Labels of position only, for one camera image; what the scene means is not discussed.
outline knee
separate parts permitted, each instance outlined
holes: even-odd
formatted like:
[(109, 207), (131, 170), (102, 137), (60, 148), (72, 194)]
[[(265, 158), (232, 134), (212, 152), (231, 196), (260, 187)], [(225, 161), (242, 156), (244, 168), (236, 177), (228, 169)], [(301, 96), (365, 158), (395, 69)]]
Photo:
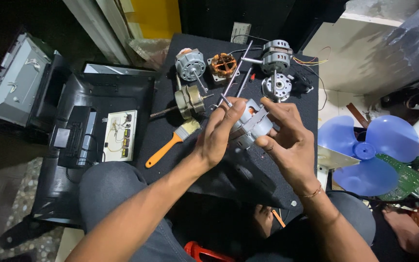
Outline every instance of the knee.
[(363, 239), (371, 245), (376, 233), (376, 222), (372, 212), (360, 200), (347, 193), (327, 193), (337, 210), (352, 224)]
[(130, 164), (111, 161), (90, 167), (80, 181), (80, 194), (110, 194), (121, 191), (140, 191), (146, 185), (139, 181), (138, 171)]

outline yellow wall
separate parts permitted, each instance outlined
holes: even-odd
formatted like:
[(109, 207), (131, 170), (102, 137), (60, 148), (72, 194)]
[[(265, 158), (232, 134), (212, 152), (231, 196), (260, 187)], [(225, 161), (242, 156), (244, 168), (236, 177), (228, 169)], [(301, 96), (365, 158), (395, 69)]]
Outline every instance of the yellow wall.
[(171, 39), (181, 32), (178, 0), (130, 0), (134, 12), (126, 12), (128, 22), (139, 23), (143, 38)]

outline red stool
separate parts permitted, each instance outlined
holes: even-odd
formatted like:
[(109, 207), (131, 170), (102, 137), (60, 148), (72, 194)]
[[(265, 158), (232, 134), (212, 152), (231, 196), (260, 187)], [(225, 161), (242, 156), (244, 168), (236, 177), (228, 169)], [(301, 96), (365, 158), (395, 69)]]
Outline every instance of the red stool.
[(212, 257), (214, 257), (216, 259), (219, 259), (223, 262), (235, 262), (234, 259), (232, 259), (232, 258), (230, 258), (226, 255), (218, 254), (218, 253), (213, 252), (209, 249), (200, 247), (196, 241), (188, 242), (183, 249), (185, 250), (185, 252), (187, 254), (189, 254), (192, 258), (194, 258), (196, 260), (196, 262), (203, 262), (200, 258), (200, 254), (202, 254), (202, 253), (206, 254), (206, 255), (209, 255), (209, 256), (212, 256)]

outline paint brush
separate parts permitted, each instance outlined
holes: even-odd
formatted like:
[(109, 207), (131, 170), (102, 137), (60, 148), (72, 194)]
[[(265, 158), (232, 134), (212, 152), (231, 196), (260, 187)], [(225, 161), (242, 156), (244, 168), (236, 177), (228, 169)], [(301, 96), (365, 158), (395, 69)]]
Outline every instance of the paint brush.
[(150, 159), (146, 162), (145, 166), (150, 168), (154, 166), (168, 151), (173, 145), (179, 142), (183, 142), (187, 139), (193, 132), (200, 128), (200, 124), (194, 118), (190, 118), (185, 121), (179, 128), (174, 131), (172, 134), (172, 139), (164, 145), (158, 152), (156, 152)]

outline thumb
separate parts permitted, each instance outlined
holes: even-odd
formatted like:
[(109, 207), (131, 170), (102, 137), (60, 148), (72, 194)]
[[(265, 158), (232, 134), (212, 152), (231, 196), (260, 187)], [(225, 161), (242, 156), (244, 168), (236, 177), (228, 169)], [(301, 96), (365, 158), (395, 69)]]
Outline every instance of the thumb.
[(232, 126), (240, 119), (243, 112), (245, 111), (246, 103), (243, 100), (237, 100), (237, 102), (226, 111), (223, 121), (219, 124), (218, 129), (224, 133), (230, 132)]
[(261, 136), (255, 140), (255, 144), (268, 153), (276, 162), (281, 162), (281, 158), (285, 153), (285, 148), (280, 146), (276, 140), (269, 136)]

